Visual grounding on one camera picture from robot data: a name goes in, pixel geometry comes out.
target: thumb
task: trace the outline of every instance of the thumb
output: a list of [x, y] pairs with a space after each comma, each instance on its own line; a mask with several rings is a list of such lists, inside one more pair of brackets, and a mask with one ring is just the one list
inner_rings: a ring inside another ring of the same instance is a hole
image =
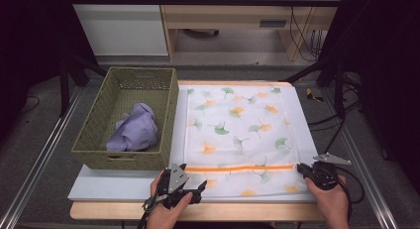
[[177, 216], [179, 216], [183, 210], [188, 206], [189, 202], [192, 198], [192, 192], [188, 192], [185, 194], [181, 200], [179, 200], [178, 204], [172, 209], [176, 213]]

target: basket handle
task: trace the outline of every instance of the basket handle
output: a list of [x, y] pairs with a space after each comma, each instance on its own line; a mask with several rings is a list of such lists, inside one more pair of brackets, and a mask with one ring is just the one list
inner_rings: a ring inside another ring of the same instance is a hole
[[119, 161], [119, 162], [132, 162], [134, 160], [134, 155], [127, 156], [108, 156], [110, 161]]

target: crumpled cloth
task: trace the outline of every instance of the crumpled cloth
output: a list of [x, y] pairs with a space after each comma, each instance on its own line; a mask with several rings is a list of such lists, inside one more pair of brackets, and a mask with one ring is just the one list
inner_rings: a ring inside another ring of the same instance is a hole
[[130, 115], [125, 113], [123, 120], [116, 123], [106, 149], [112, 152], [145, 150], [158, 143], [157, 134], [154, 111], [145, 103], [137, 103]]

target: gray floor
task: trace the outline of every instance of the gray floor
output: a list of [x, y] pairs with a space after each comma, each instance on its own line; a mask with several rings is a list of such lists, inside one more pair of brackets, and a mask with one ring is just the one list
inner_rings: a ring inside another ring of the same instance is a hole
[[[104, 66], [140, 63], [171, 65], [176, 67], [179, 79], [278, 80], [289, 77], [311, 63], [301, 58], [296, 62], [287, 61], [275, 31], [235, 30], [221, 30], [218, 37], [181, 32], [173, 61], [168, 61], [165, 57], [102, 57], [100, 60]], [[83, 88], [77, 107], [57, 139], [54, 151], [46, 159], [48, 163], [42, 170], [41, 178], [35, 189], [28, 192], [28, 200], [22, 202], [25, 208], [18, 211], [18, 228], [28, 228], [25, 226], [28, 223], [41, 223], [32, 224], [32, 228], [75, 228], [75, 225], [82, 225], [81, 228], [89, 228], [86, 225], [97, 226], [91, 228], [120, 227], [118, 221], [79, 221], [69, 217], [71, 202], [66, 197], [82, 166], [70, 150], [103, 79], [91, 71], [88, 71], [88, 75], [91, 78], [90, 83]], [[294, 83], [308, 122], [332, 115], [327, 102], [317, 102], [306, 97], [307, 87], [312, 89], [314, 96], [328, 98], [332, 92], [330, 88], [316, 87], [313, 81], [316, 75], [317, 73], [310, 74]], [[20, 115], [0, 149], [2, 215], [6, 215], [13, 204], [58, 120], [60, 100], [57, 78], [35, 85], [29, 95], [37, 96], [40, 103], [33, 110]], [[346, 98], [346, 105], [358, 99], [353, 92], [348, 92]], [[34, 98], [29, 98], [27, 108], [30, 109], [36, 103]], [[329, 127], [334, 123], [332, 121], [313, 130]], [[358, 109], [353, 110], [347, 115], [345, 126], [398, 227], [420, 228], [420, 197], [399, 164], [382, 158], [379, 143], [365, 115]], [[320, 153], [327, 147], [336, 130], [337, 128], [333, 128], [312, 132]], [[347, 159], [350, 157], [349, 147], [343, 139], [343, 135], [340, 135], [332, 145], [330, 153]], [[357, 199], [361, 191], [351, 178], [349, 186], [353, 199]], [[382, 228], [371, 202], [372, 199], [366, 197], [362, 203], [354, 205], [352, 228]], [[136, 222], [127, 222], [128, 226], [135, 224]], [[277, 228], [292, 227], [292, 223], [277, 223]], [[325, 225], [305, 222], [302, 228], [325, 228]]]

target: woven basket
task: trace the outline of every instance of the woven basket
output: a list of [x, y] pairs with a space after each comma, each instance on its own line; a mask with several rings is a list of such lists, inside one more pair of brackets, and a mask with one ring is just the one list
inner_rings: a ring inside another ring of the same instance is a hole
[[[174, 68], [111, 67], [71, 150], [91, 169], [158, 171], [168, 166], [178, 96]], [[158, 144], [144, 152], [110, 152], [116, 122], [136, 103], [155, 112]]]

